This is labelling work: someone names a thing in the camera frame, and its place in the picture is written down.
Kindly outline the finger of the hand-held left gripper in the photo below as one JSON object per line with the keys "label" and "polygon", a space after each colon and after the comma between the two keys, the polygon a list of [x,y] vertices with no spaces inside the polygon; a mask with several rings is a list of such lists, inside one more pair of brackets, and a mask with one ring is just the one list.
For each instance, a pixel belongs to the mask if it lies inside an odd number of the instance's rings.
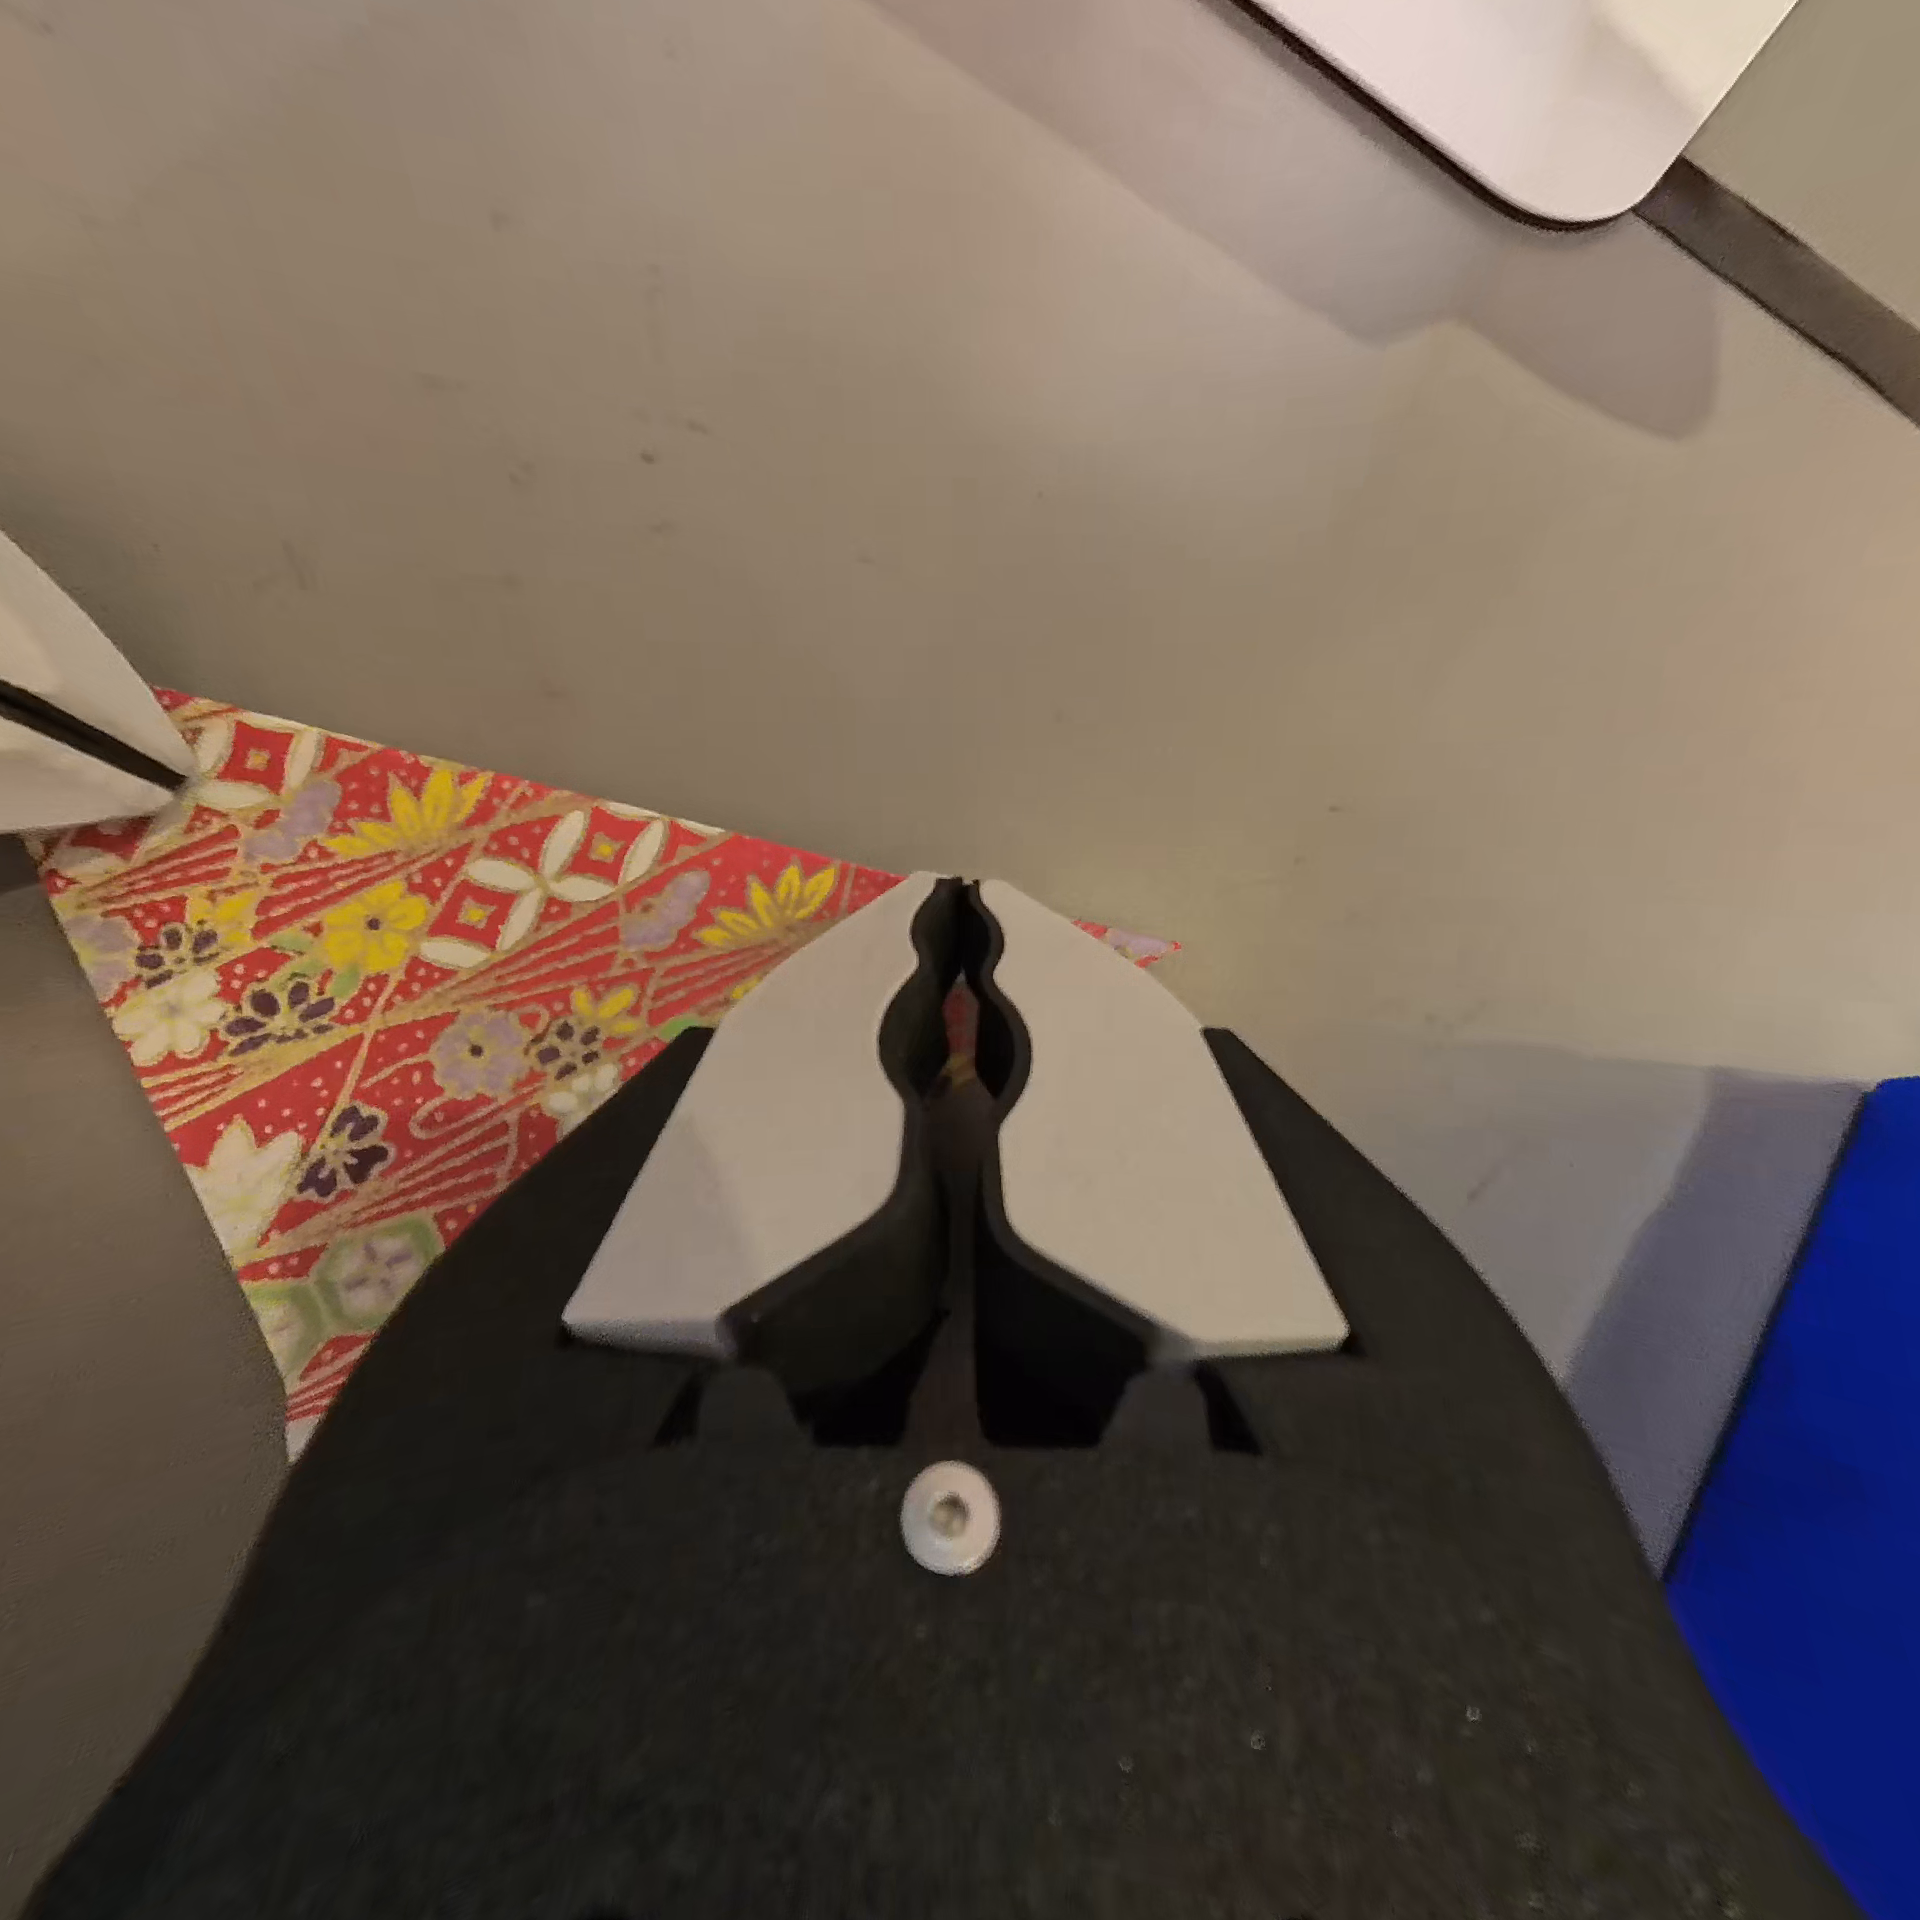
{"label": "finger of the hand-held left gripper", "polygon": [[3,538],[5,705],[58,708],[145,755],[173,758],[180,789],[194,776],[194,750],[157,690],[9,536]]}
{"label": "finger of the hand-held left gripper", "polygon": [[3,706],[3,832],[146,819],[180,790],[174,758],[157,758],[58,708]]}

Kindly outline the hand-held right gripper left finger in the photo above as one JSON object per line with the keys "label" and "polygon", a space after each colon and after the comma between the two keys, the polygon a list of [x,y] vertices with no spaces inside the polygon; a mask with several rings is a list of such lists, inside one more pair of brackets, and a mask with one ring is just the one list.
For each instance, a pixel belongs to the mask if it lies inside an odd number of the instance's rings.
{"label": "hand-held right gripper left finger", "polygon": [[913,875],[703,1047],[562,1311],[588,1349],[772,1381],[819,1444],[899,1444],[949,1319],[936,1123],[964,884]]}

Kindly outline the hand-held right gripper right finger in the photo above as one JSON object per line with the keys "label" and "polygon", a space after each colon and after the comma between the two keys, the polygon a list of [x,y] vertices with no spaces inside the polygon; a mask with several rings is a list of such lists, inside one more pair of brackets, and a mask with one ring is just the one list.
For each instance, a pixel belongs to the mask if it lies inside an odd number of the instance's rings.
{"label": "hand-held right gripper right finger", "polygon": [[1006,880],[970,882],[966,911],[987,1439],[1096,1444],[1142,1378],[1343,1350],[1349,1316],[1207,1026]]}

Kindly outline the red floral green-backed origami paper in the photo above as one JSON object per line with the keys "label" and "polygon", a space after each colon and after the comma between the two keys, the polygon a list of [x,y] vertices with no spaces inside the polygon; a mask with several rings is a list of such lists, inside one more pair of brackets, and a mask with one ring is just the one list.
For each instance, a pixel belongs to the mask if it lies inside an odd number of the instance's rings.
{"label": "red floral green-backed origami paper", "polygon": [[667,1044],[902,880],[165,690],[193,779],[38,828],[299,1460],[431,1264]]}

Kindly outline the blue plastic bin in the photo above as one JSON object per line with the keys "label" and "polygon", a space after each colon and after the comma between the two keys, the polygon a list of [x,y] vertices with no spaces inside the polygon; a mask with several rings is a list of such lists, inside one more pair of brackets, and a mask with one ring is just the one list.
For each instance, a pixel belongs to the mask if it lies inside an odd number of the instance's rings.
{"label": "blue plastic bin", "polygon": [[1919,1081],[1863,1101],[1666,1574],[1869,1917],[1919,1914]]}

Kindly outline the wooden book stand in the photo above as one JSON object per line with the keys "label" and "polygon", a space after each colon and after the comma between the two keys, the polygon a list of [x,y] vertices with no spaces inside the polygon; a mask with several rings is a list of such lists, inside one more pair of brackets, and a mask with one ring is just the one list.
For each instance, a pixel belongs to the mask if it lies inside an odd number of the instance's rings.
{"label": "wooden book stand", "polygon": [[1511,211],[1634,208],[1793,2],[1260,2],[1285,37]]}

